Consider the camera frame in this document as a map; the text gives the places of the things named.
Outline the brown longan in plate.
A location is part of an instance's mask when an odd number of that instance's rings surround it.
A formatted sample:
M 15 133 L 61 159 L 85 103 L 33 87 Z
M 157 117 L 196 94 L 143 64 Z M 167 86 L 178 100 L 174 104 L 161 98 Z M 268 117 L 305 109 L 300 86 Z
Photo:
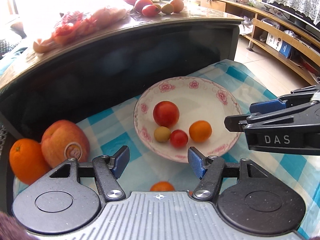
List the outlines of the brown longan in plate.
M 155 129 L 153 135 L 157 142 L 164 143 L 170 139 L 171 131 L 167 127 L 160 126 Z

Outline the red plastic bag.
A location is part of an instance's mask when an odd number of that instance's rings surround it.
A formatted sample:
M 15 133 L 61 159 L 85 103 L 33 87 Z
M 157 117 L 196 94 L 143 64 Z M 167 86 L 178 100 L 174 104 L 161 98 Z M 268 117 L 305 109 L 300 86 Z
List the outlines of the red plastic bag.
M 127 18 L 125 8 L 101 8 L 93 13 L 69 12 L 54 26 L 51 35 L 33 42 L 36 53 L 46 53 L 58 46 L 65 46 L 75 39 L 88 36 Z

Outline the large orange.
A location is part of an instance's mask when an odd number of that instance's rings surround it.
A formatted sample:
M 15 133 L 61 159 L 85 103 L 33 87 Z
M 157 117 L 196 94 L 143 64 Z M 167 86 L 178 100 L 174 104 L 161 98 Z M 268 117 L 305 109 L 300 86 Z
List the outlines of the large orange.
M 51 170 L 42 154 L 41 145 L 32 139 L 17 140 L 11 147 L 9 162 L 14 175 L 31 185 Z

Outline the white floral porcelain plate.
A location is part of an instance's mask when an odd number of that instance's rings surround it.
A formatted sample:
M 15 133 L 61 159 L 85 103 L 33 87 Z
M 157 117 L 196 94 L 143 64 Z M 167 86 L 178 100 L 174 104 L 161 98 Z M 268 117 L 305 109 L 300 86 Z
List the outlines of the white floral porcelain plate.
M 188 132 L 194 122 L 203 120 L 211 125 L 212 135 L 201 143 L 189 139 L 182 148 L 175 148 L 169 142 L 157 142 L 153 136 L 158 127 L 153 109 L 162 101 L 174 103 L 180 111 L 172 131 L 180 129 Z M 224 120 L 229 115 L 241 113 L 235 97 L 221 85 L 200 77 L 173 77 L 152 85 L 140 96 L 135 105 L 133 122 L 139 139 L 148 149 L 163 158 L 187 163 L 187 151 L 191 146 L 205 156 L 221 156 L 228 152 L 240 134 L 228 131 Z

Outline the fruit pile on table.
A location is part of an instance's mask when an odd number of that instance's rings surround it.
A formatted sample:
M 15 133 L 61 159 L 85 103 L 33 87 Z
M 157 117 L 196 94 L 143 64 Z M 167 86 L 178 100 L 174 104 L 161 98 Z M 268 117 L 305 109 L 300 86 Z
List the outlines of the fruit pile on table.
M 152 0 L 124 0 L 127 4 L 133 6 L 133 10 L 146 17 L 155 17 L 159 13 L 165 15 L 178 14 L 184 9 L 182 0 L 171 0 L 163 5 Z

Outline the small red cherry tomato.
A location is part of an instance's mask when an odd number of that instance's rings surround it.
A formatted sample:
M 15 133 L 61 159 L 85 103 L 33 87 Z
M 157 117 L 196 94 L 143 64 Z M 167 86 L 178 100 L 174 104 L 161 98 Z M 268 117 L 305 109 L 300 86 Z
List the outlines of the small red cherry tomato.
M 170 143 L 175 148 L 182 148 L 188 143 L 188 135 L 183 130 L 174 130 L 170 135 Z

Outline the large red tomato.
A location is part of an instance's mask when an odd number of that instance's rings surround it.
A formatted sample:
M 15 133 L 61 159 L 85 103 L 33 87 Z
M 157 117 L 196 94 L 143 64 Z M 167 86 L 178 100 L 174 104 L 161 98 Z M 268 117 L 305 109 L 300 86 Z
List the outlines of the large red tomato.
M 153 109 L 153 119 L 158 126 L 171 128 L 179 120 L 180 111 L 171 101 L 161 101 Z

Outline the red apple with sticker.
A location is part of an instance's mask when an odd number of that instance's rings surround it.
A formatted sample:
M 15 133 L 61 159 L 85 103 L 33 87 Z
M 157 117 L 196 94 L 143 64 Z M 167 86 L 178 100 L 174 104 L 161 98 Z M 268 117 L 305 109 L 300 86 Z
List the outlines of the red apple with sticker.
M 76 124 L 59 120 L 44 132 L 41 150 L 46 162 L 54 168 L 69 158 L 86 162 L 90 145 L 86 135 Z

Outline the mandarin orange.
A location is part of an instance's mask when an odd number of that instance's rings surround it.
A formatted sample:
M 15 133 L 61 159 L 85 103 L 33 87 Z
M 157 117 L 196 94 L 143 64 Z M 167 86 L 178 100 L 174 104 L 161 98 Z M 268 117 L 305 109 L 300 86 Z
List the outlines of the mandarin orange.
M 159 191 L 159 192 L 167 192 L 167 191 L 175 191 L 174 186 L 168 181 L 159 181 L 150 187 L 150 191 Z

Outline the blue white box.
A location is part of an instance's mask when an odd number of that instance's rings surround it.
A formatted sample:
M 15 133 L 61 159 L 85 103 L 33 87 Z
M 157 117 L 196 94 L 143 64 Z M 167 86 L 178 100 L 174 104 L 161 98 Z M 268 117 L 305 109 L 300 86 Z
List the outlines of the blue white box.
M 275 49 L 277 52 L 281 53 L 281 55 L 283 55 L 285 58 L 290 58 L 292 46 L 281 38 L 268 33 L 266 44 Z

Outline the wooden tv shelf unit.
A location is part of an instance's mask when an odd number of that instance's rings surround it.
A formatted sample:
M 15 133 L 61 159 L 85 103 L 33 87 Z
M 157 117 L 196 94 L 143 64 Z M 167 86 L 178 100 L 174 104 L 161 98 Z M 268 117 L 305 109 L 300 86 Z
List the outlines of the wooden tv shelf unit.
M 243 34 L 249 40 L 248 50 L 252 51 L 254 46 L 258 46 L 311 85 L 315 85 L 319 81 L 319 38 L 309 31 L 303 30 L 289 20 L 284 20 L 250 5 L 228 0 L 200 0 L 200 4 L 202 7 L 243 18 L 247 17 L 249 27 L 252 29 Z M 268 33 L 281 38 L 292 46 L 289 59 L 266 44 Z

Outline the small mandarin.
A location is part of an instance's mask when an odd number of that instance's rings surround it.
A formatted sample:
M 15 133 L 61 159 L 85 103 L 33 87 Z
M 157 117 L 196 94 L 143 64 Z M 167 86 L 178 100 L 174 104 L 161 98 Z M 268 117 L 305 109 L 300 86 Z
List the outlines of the small mandarin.
M 212 127 L 207 121 L 196 121 L 189 127 L 189 135 L 194 142 L 205 142 L 212 135 Z

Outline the dark coffee table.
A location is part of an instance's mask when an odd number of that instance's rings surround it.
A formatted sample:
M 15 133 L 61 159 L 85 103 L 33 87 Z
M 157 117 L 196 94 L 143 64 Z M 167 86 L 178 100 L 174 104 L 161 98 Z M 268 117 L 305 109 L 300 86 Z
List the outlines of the dark coffee table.
M 40 140 L 57 120 L 79 122 L 158 81 L 233 60 L 242 19 L 187 6 L 147 18 L 135 12 L 108 29 L 45 54 L 30 42 L 1 76 L 1 123 Z

